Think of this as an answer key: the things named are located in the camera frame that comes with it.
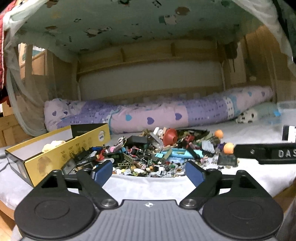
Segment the grey bed sheet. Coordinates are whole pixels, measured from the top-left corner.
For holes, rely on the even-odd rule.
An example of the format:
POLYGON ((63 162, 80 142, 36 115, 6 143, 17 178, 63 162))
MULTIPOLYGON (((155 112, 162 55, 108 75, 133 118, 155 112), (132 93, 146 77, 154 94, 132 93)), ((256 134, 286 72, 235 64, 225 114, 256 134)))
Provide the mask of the grey bed sheet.
MULTIPOLYGON (((265 122, 239 124, 234 121, 211 126, 200 126, 201 130, 215 132, 221 129, 223 142, 233 144, 280 143, 280 126, 265 122)), ((238 170, 247 171, 271 196, 292 185, 295 179, 295 165, 260 165, 253 159, 240 159, 236 168, 224 168, 223 174, 234 175, 238 170)), ((176 200, 180 202, 195 185, 186 176, 175 178, 144 178, 112 175, 104 184, 104 190, 118 203, 124 199, 135 200, 176 200)), ((15 209, 20 201, 32 190, 9 166, 1 148, 1 201, 15 209)))

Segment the grey studded toy panel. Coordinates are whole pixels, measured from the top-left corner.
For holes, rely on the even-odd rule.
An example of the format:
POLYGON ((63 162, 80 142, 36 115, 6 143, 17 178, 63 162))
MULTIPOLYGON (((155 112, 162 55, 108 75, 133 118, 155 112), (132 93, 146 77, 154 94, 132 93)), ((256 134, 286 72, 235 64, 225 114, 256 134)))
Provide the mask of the grey studded toy panel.
POLYGON ((208 152, 211 154, 215 153, 215 148, 214 148, 213 144, 208 140, 201 141, 201 148, 205 152, 208 152))

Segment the light blue toy plate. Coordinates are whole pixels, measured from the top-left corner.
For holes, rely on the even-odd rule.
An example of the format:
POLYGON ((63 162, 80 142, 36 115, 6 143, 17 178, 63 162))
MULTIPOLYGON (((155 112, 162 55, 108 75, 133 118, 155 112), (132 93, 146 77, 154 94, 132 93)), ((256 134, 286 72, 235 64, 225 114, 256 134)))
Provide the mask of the light blue toy plate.
POLYGON ((183 159, 197 159, 197 158, 203 158, 204 155, 201 150, 193 150, 195 153, 195 156, 191 154, 186 149, 177 149, 177 148, 172 148, 168 151, 161 151, 155 154, 156 157, 158 158, 163 158, 167 153, 170 153, 169 157, 176 157, 176 158, 183 158, 183 159))

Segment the near orange ball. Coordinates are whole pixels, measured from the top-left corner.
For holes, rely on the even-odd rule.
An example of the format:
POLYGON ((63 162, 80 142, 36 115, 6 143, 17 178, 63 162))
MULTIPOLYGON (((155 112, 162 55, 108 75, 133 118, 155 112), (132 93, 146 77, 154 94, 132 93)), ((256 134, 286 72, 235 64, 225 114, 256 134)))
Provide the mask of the near orange ball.
POLYGON ((235 145, 233 143, 226 143, 223 147, 223 152, 227 155, 232 155, 234 153, 235 145))

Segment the orange ball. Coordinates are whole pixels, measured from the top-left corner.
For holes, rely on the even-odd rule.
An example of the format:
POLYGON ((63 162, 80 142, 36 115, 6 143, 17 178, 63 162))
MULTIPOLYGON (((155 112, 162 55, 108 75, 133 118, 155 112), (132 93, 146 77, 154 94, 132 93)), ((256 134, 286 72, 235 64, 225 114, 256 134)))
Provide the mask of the orange ball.
POLYGON ((224 133, 222 130, 216 130, 215 133, 214 133, 215 137, 219 138, 219 139, 222 139, 223 136, 224 136, 224 133))
POLYGON ((235 145, 233 143, 226 143, 223 147, 223 152, 227 155, 232 155, 234 153, 235 145))

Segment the light blue pillow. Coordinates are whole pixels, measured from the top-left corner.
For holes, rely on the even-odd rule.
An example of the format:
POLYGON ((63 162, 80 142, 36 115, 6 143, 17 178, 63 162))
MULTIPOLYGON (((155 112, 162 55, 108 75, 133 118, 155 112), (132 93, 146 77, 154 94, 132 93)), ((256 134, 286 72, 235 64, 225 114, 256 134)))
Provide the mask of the light blue pillow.
POLYGON ((253 107, 258 119, 280 117, 278 106, 273 102, 264 102, 253 107))

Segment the clear plastic storage bin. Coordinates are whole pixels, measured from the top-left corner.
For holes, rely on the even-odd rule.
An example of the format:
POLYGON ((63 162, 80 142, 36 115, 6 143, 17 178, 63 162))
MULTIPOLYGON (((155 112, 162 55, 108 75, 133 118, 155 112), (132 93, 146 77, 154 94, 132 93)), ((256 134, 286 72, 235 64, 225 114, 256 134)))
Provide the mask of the clear plastic storage bin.
POLYGON ((276 104, 276 110, 269 123, 272 125, 295 126, 295 100, 280 101, 276 104))

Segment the far orange ball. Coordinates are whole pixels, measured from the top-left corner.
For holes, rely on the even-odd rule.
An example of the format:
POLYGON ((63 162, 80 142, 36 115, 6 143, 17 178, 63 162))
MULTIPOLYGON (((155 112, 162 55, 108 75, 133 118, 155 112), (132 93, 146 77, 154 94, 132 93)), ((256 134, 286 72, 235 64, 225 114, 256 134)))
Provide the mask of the far orange ball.
POLYGON ((215 137, 219 138, 219 139, 222 139, 223 136, 224 136, 224 133, 222 130, 216 130, 215 133, 214 133, 215 137))

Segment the yellow plush toy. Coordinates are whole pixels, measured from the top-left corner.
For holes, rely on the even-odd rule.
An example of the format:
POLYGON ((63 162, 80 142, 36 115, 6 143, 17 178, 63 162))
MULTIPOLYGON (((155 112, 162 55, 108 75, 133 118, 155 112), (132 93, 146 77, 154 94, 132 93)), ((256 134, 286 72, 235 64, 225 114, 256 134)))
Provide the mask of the yellow plush toy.
POLYGON ((48 152, 48 151, 50 151, 52 149, 55 149, 56 147, 58 147, 60 145, 63 145, 65 143, 66 143, 65 141, 56 141, 56 140, 54 140, 51 143, 45 144, 43 146, 42 153, 48 152))

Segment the red dome-shaped toy piece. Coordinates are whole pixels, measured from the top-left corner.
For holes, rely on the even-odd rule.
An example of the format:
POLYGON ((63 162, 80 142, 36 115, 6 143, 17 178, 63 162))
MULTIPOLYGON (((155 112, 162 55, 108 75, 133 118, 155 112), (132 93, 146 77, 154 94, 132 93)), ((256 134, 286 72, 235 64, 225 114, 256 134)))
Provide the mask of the red dome-shaped toy piece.
POLYGON ((163 135, 164 146, 174 145, 177 142, 178 133, 174 128, 169 128, 163 135))

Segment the yellow cardboard box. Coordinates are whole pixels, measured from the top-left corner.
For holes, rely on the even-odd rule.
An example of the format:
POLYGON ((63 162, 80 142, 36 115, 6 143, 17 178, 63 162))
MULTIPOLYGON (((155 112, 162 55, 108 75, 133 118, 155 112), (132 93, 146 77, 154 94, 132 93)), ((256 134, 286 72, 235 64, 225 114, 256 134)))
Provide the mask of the yellow cardboard box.
POLYGON ((110 141, 106 123, 72 125, 35 137, 5 150, 11 169, 32 187, 52 170, 61 169, 76 154, 91 147, 102 147, 110 141), (52 141, 66 143, 42 153, 52 141))

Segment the purple heart-pattern rolled quilt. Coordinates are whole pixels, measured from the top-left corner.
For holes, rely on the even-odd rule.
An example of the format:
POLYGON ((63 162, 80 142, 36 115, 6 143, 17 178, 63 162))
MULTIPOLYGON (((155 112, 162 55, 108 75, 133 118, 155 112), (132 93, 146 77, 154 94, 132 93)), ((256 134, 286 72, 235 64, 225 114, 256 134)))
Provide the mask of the purple heart-pattern rolled quilt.
POLYGON ((247 86, 201 98, 160 97, 124 105, 55 98, 45 102, 45 126, 51 132, 70 125, 106 123, 112 133, 136 133, 156 127, 211 125, 232 120, 272 97, 269 86, 247 86))

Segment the red down jacket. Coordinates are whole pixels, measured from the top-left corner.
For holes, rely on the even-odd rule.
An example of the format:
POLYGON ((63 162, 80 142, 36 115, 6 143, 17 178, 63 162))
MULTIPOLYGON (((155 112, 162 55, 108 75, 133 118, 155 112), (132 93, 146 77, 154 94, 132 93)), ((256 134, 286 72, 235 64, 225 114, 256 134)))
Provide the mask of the red down jacket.
POLYGON ((1 1, 1 103, 6 102, 9 107, 11 107, 10 101, 9 101, 9 95, 8 91, 6 89, 6 63, 4 60, 4 40, 6 37, 6 31, 4 30, 4 15, 11 11, 15 5, 16 1, 11 1, 6 8, 4 8, 4 3, 7 3, 7 1, 1 1))

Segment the grey mosquito net curtain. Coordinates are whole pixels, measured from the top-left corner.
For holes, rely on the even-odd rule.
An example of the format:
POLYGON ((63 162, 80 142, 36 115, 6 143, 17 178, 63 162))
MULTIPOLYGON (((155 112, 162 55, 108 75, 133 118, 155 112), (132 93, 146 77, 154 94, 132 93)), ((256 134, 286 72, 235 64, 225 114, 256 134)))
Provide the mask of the grey mosquito net curtain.
POLYGON ((6 89, 23 131, 45 134, 44 106, 55 98, 76 99, 78 56, 57 39, 48 20, 49 1, 26 1, 4 15, 6 89))

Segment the wooden bed frame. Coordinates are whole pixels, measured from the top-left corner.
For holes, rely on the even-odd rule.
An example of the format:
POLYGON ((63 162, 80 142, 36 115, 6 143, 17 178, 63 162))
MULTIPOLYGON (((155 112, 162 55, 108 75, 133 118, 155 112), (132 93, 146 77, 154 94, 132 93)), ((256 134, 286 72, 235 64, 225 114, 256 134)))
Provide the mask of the wooden bed frame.
MULTIPOLYGON (((295 100, 295 65, 267 26, 237 42, 154 40, 77 54, 77 98, 133 104, 160 97, 199 98, 235 87, 270 86, 273 101, 295 100)), ((1 146, 30 139, 1 103, 1 146)))

